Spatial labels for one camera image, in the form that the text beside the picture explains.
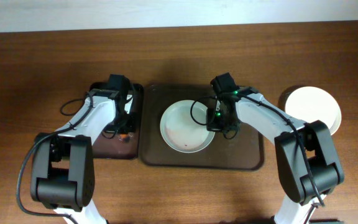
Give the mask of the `green and orange sponge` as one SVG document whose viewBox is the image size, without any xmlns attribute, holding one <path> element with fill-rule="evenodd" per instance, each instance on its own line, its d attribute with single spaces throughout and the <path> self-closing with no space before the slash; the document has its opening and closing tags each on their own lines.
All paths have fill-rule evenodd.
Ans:
<svg viewBox="0 0 358 224">
<path fill-rule="evenodd" d="M 117 136 L 117 139 L 120 141 L 129 141 L 130 140 L 130 136 L 128 134 L 119 134 Z"/>
</svg>

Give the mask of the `pale green plate stained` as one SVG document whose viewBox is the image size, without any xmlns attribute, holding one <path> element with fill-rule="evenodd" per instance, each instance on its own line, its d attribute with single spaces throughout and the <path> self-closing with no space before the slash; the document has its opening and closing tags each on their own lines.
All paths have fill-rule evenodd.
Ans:
<svg viewBox="0 0 358 224">
<path fill-rule="evenodd" d="M 172 149 L 182 153 L 203 150 L 215 133 L 193 121 L 190 110 L 194 100 L 181 100 L 170 105 L 160 119 L 160 133 Z"/>
</svg>

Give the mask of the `white plate top stained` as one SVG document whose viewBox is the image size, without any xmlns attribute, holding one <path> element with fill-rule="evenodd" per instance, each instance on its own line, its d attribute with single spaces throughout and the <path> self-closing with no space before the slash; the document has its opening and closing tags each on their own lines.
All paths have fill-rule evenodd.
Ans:
<svg viewBox="0 0 358 224">
<path fill-rule="evenodd" d="M 335 98 L 313 86 L 304 86 L 290 93 L 285 102 L 285 112 L 308 123 L 320 120 L 327 126 L 341 120 L 340 107 Z"/>
</svg>

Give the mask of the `white plate stained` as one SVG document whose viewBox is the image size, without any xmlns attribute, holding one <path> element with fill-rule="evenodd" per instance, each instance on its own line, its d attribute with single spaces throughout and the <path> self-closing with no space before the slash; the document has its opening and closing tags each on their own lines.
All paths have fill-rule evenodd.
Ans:
<svg viewBox="0 0 358 224">
<path fill-rule="evenodd" d="M 304 86 L 290 93 L 285 102 L 285 112 L 308 123 L 320 120 L 327 126 L 341 120 L 340 107 L 335 98 L 313 86 Z"/>
<path fill-rule="evenodd" d="M 329 127 L 329 131 L 331 135 L 334 135 L 338 131 L 341 125 L 341 121 L 342 121 L 342 113 L 340 107 L 338 107 L 337 110 L 331 116 L 331 120 L 330 120 L 331 125 Z"/>
</svg>

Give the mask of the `white plate bottom stained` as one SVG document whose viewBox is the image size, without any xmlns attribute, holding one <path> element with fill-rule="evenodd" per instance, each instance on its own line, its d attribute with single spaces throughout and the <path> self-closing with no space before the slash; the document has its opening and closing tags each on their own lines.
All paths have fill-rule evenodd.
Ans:
<svg viewBox="0 0 358 224">
<path fill-rule="evenodd" d="M 342 121 L 342 113 L 340 107 L 338 107 L 337 110 L 331 116 L 331 120 L 330 120 L 331 125 L 329 127 L 329 131 L 331 135 L 334 135 L 338 131 L 341 125 L 341 121 Z"/>
</svg>

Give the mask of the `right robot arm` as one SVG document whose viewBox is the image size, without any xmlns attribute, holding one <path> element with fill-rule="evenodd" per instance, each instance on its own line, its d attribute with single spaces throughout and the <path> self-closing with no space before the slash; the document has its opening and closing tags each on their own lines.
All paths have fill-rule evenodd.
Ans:
<svg viewBox="0 0 358 224">
<path fill-rule="evenodd" d="M 344 171 L 326 124 L 286 114 L 250 86 L 235 84 L 229 73 L 210 82 L 216 106 L 207 111 L 206 128 L 226 134 L 248 124 L 275 146 L 278 177 L 285 196 L 264 223 L 309 223 L 324 198 L 344 182 Z"/>
</svg>

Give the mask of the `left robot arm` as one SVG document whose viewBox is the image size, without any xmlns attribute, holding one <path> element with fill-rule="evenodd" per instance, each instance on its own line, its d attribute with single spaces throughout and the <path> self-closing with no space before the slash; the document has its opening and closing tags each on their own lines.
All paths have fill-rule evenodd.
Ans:
<svg viewBox="0 0 358 224">
<path fill-rule="evenodd" d="M 40 133 L 27 155 L 32 158 L 30 196 L 50 216 L 67 223 L 107 223 L 93 202 L 93 144 L 104 132 L 113 136 L 135 131 L 129 114 L 135 90 L 123 75 L 86 92 L 81 108 L 52 133 Z"/>
</svg>

